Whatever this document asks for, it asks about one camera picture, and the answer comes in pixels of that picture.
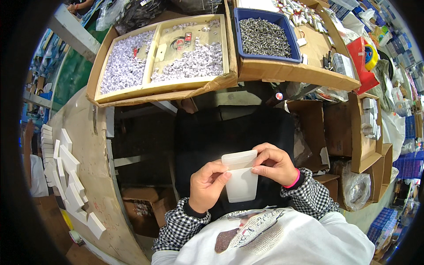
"black and white gingham shirt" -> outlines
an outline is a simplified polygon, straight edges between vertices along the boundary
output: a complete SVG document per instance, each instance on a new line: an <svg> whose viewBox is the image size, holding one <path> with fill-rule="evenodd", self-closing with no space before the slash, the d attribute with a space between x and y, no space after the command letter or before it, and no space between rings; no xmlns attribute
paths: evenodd
<svg viewBox="0 0 424 265"><path fill-rule="evenodd" d="M280 195L282 197L290 196L299 212L317 220L329 212L340 212L339 204L330 198L328 189L312 178L312 171L306 168L299 168L299 170L304 175L303 184L293 190L282 187ZM183 210L187 202L187 197L182 198L176 209L165 214L167 225L160 229L159 237L154 240L152 247L154 251L179 251L186 242L210 222L211 215L208 212L204 218L188 216Z"/></svg>

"white t-shirt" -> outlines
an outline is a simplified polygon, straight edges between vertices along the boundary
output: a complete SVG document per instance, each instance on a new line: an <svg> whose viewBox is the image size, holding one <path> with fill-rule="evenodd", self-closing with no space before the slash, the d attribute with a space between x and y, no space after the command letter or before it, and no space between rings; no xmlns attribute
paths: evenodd
<svg viewBox="0 0 424 265"><path fill-rule="evenodd" d="M43 161L41 157L30 155L31 160L31 188L29 192L32 197L44 197L49 195L46 177L44 176Z"/></svg>
<svg viewBox="0 0 424 265"><path fill-rule="evenodd" d="M241 218L234 218L237 213L223 216L180 251L155 252L152 265L369 265L374 255L374 244L338 212L319 221L290 208L258 212Z"/></svg>

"wooden table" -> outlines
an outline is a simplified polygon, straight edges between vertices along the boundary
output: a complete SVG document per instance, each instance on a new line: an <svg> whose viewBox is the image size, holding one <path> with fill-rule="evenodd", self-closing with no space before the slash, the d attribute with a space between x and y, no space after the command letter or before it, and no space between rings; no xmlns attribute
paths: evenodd
<svg viewBox="0 0 424 265"><path fill-rule="evenodd" d="M94 212L106 231L98 240L90 229L69 215L74 229L101 251L130 265L150 264L128 226L114 172L111 174L106 139L106 109L97 108L97 132L93 126L93 104L85 97L86 87L78 91L49 121L53 142L65 128L72 142L72 154L81 163L79 179L88 203L83 209Z"/></svg>

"hand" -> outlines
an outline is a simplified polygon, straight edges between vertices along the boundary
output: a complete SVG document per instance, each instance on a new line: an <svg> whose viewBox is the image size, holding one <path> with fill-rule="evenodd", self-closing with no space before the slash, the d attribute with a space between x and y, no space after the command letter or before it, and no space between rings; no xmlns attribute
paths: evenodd
<svg viewBox="0 0 424 265"><path fill-rule="evenodd" d="M68 11L75 11L75 10L76 10L76 5L70 4L70 5L67 7L67 9L68 9Z"/></svg>
<svg viewBox="0 0 424 265"><path fill-rule="evenodd" d="M267 142L253 147L253 150L259 154L253 161L253 174L270 178L283 186L290 186L297 179L298 171L285 151Z"/></svg>
<svg viewBox="0 0 424 265"><path fill-rule="evenodd" d="M32 136L34 135L34 123L32 120L29 120L27 126L25 127L25 139L26 141L31 141Z"/></svg>
<svg viewBox="0 0 424 265"><path fill-rule="evenodd" d="M188 204L198 213L204 213L218 201L219 195L231 177L221 160L208 162L191 175Z"/></svg>

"pink wristband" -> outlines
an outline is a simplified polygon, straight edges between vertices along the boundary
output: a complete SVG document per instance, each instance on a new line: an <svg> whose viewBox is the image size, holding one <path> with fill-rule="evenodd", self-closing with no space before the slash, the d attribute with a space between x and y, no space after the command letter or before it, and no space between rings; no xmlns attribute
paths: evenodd
<svg viewBox="0 0 424 265"><path fill-rule="evenodd" d="M293 187L296 184L296 182L299 180L299 178L300 178L300 171L297 168L296 168L296 170L297 170L297 178L296 178L296 180L290 186L284 186L284 185L282 185L284 188L288 189L288 188Z"/></svg>

